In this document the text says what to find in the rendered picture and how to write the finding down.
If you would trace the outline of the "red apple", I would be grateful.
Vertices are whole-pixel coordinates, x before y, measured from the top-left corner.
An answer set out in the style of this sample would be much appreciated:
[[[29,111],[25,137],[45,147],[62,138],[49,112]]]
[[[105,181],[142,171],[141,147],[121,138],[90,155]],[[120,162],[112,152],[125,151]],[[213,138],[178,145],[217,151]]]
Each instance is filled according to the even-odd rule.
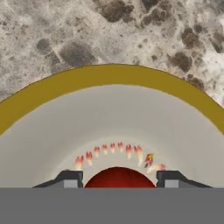
[[[86,188],[154,188],[155,185],[142,173],[126,167],[110,167],[95,174]]]

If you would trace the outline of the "white bowl with mustard rim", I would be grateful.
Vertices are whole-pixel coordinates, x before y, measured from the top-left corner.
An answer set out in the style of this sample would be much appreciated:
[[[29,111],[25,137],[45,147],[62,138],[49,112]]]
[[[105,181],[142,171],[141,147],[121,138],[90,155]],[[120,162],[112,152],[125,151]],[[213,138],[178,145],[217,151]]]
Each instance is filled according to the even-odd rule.
[[[112,143],[224,186],[224,108],[180,78],[128,65],[57,73],[0,102],[0,186],[35,186]]]

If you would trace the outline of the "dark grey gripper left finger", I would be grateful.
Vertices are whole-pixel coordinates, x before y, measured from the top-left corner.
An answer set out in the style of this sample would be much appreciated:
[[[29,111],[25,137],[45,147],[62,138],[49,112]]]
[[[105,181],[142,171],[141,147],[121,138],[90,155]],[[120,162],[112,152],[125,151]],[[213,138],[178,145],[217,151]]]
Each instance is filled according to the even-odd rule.
[[[51,179],[42,184],[35,185],[35,188],[82,188],[83,171],[64,170],[55,179]]]

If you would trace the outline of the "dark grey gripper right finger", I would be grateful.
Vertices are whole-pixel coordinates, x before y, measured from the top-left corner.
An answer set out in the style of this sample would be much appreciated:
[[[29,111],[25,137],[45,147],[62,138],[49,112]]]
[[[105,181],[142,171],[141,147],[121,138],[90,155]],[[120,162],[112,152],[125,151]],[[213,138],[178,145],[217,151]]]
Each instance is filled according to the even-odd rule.
[[[209,188],[209,185],[190,180],[180,171],[157,171],[158,188]]]

